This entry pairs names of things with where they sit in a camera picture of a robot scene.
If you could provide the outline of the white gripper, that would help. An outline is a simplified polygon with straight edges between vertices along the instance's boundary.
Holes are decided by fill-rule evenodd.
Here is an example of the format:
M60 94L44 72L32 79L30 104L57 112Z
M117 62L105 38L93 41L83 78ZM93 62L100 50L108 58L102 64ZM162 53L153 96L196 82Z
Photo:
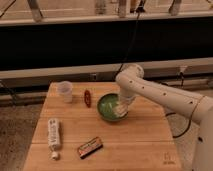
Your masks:
M127 110L128 106L132 104L135 98L136 94L134 92L121 88L119 91L118 108L122 110Z

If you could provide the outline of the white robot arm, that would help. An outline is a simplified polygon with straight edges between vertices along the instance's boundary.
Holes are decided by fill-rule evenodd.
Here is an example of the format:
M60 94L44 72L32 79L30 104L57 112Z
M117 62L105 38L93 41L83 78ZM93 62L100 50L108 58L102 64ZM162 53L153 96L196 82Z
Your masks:
M200 126L192 171L213 171L213 98L147 81L143 75L144 70L138 64L132 64L116 75L120 92L115 114L124 116L135 95L141 95L189 118Z

